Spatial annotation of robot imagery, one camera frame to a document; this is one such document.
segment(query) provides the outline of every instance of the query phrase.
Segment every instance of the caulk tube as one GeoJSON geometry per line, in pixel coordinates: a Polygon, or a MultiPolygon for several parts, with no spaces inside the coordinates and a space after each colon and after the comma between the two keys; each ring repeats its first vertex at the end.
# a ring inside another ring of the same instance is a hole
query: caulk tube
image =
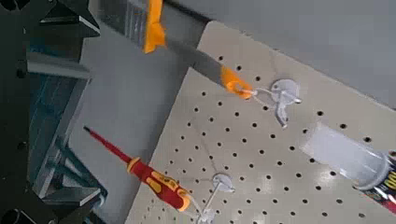
{"type": "Polygon", "coordinates": [[[322,123],[317,123],[303,152],[352,180],[356,189],[396,215],[396,160],[322,123]]]}

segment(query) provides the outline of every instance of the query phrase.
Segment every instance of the red screwdriver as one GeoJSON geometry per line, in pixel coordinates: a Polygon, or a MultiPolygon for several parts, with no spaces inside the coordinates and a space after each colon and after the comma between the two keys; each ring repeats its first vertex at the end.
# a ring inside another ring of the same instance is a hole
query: red screwdriver
{"type": "Polygon", "coordinates": [[[127,164],[127,172],[136,175],[141,182],[147,184],[162,201],[170,204],[180,212],[185,211],[189,207],[191,199],[188,192],[174,179],[155,171],[140,161],[140,158],[138,157],[129,157],[118,147],[108,142],[105,138],[90,128],[84,126],[84,130],[87,131],[94,139],[101,142],[109,151],[118,156],[122,161],[125,161],[127,164]]]}

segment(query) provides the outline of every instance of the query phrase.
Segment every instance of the white cap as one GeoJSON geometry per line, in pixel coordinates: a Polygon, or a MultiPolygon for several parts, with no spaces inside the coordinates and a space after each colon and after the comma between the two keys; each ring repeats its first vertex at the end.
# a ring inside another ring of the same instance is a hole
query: white cap
{"type": "Polygon", "coordinates": [[[358,188],[372,185],[387,164],[386,156],[318,123],[302,146],[303,152],[351,179],[358,188]]]}

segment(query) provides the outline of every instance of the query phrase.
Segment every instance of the white wall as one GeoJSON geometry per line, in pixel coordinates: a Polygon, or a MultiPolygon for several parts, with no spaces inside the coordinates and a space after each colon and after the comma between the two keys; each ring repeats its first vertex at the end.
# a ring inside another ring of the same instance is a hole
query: white wall
{"type": "MultiPolygon", "coordinates": [[[[164,7],[168,33],[197,45],[204,25],[164,7]]],[[[92,72],[70,146],[108,190],[99,216],[124,223],[140,182],[126,166],[83,132],[87,125],[125,153],[149,162],[188,66],[173,52],[145,55],[129,40],[101,25],[101,36],[85,39],[81,63],[92,72]]]]}
{"type": "Polygon", "coordinates": [[[394,0],[174,0],[396,107],[394,0]]]}

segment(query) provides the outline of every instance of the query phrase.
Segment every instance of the pegboard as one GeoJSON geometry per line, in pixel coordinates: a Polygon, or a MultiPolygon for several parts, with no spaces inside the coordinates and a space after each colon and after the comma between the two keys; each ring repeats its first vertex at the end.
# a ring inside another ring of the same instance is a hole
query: pegboard
{"type": "MultiPolygon", "coordinates": [[[[214,223],[396,222],[349,180],[300,150],[317,121],[375,149],[394,149],[395,112],[218,22],[206,26],[198,48],[254,87],[269,89],[275,80],[291,78],[303,99],[287,108],[289,127],[283,130],[273,110],[188,71],[150,164],[178,180],[201,206],[214,188],[212,176],[230,175],[236,192],[216,195],[214,223]]],[[[126,223],[194,221],[142,185],[126,223]]]]}

